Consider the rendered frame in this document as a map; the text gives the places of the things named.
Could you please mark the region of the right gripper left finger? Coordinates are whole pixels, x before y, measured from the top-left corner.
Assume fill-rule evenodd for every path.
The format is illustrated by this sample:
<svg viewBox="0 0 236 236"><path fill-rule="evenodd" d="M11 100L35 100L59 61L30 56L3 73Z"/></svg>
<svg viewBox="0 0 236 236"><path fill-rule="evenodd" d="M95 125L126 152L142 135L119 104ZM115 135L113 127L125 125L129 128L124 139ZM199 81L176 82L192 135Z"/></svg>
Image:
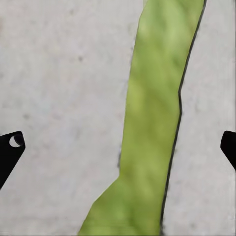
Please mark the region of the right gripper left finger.
<svg viewBox="0 0 236 236"><path fill-rule="evenodd" d="M0 190L26 149L21 131L0 136Z"/></svg>

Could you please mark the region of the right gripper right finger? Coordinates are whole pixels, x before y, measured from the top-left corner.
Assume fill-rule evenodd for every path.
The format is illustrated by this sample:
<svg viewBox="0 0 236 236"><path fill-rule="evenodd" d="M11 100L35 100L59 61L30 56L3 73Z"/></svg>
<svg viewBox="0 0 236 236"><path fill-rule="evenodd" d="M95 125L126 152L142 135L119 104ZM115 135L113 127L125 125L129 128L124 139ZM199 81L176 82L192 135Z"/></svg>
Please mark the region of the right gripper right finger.
<svg viewBox="0 0 236 236"><path fill-rule="evenodd" d="M236 170L236 133L224 131L220 148Z"/></svg>

